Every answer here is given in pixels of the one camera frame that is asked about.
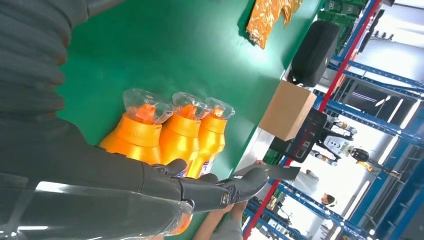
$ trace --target black bag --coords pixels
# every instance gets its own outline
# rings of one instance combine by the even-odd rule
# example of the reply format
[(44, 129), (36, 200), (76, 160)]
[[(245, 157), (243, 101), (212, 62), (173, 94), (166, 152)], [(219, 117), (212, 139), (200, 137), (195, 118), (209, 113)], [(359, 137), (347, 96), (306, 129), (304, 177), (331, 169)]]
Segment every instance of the black bag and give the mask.
[(291, 63), (287, 80), (292, 84), (315, 87), (332, 59), (340, 27), (327, 21), (310, 26)]

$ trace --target orange bottle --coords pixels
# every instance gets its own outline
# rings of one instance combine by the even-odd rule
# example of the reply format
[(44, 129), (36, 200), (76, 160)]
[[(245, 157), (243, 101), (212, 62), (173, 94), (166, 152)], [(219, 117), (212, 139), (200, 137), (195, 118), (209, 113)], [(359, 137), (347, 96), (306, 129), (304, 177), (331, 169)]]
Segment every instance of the orange bottle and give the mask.
[(188, 169), (199, 154), (200, 120), (211, 110), (202, 99), (185, 92), (174, 93), (172, 104), (174, 114), (163, 125), (159, 139), (161, 164), (184, 159)]
[(206, 103), (212, 112), (201, 121), (198, 134), (199, 154), (187, 172), (187, 177), (195, 179), (209, 173), (215, 157), (224, 150), (225, 127), (228, 119), (236, 113), (233, 106), (213, 97), (207, 98)]
[(172, 104), (156, 94), (136, 88), (126, 90), (123, 101), (126, 112), (100, 146), (110, 153), (124, 154), (150, 165), (159, 164), (162, 123), (173, 114)]

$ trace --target green table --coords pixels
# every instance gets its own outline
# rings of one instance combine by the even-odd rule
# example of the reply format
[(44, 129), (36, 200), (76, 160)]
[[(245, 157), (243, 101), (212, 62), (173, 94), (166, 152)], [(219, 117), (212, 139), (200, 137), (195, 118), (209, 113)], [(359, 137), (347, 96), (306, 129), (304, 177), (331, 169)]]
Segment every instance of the green table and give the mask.
[[(98, 144), (124, 111), (122, 93), (142, 88), (167, 98), (183, 91), (235, 107), (225, 151), (212, 172), (237, 166), (280, 77), (293, 59), (322, 0), (305, 0), (283, 29), (280, 18), (265, 50), (245, 33), (254, 0), (128, 0), (73, 32), (60, 117)], [(172, 239), (190, 239), (204, 218)]]

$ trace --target cardboard box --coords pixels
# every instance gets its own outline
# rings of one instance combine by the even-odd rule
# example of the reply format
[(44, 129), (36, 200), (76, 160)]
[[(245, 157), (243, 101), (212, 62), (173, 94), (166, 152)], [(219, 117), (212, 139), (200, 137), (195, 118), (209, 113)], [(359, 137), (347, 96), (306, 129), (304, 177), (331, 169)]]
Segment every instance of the cardboard box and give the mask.
[(317, 96), (282, 80), (259, 127), (283, 141), (296, 137)]

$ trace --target red metal beam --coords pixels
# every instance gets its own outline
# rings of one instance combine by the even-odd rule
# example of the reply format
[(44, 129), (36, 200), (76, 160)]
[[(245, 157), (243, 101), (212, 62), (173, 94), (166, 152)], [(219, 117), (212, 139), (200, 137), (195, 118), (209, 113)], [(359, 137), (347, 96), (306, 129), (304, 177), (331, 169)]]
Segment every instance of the red metal beam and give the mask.
[[(353, 40), (353, 44), (351, 45), (349, 51), (347, 52), (346, 58), (341, 63), (340, 68), (337, 71), (337, 74), (334, 77), (334, 80), (331, 83), (331, 86), (328, 89), (328, 92), (325, 94), (321, 105), (319, 107), (319, 111), (323, 112), (326, 109), (326, 106), (330, 100), (331, 95), (333, 94), (334, 89), (336, 88), (337, 82), (339, 81), (340, 77), (343, 74), (344, 69), (346, 68), (346, 65), (348, 64), (349, 59), (351, 58), (356, 46), (358, 45), (359, 40), (361, 39), (362, 35), (364, 34), (365, 30), (367, 29), (368, 23), (370, 23), (372, 15), (376, 12), (377, 8), (380, 5), (381, 0), (376, 0), (374, 5), (372, 6), (371, 11), (369, 12), (369, 15), (366, 16), (365, 22), (360, 27), (358, 35), (355, 36), (355, 39)], [(287, 162), (285, 163), (285, 166), (290, 165), (290, 163), (293, 160), (289, 158)], [(275, 190), (278, 187), (278, 184), (280, 184), (279, 180), (275, 180), (274, 183), (271, 186), (271, 189), (269, 190), (268, 194), (266, 194), (265, 199), (263, 200), (262, 204), (260, 205), (259, 209), (257, 210), (256, 214), (253, 216), (253, 219), (250, 221), (249, 225), (247, 226), (247, 229), (245, 231), (245, 234), (243, 235), (243, 239), (247, 240), (249, 238), (249, 235), (252, 231), (252, 228), (256, 226), (256, 223), (258, 222), (259, 217), (264, 212), (265, 207), (268, 205), (268, 202), (270, 201), (271, 197), (273, 196)]]

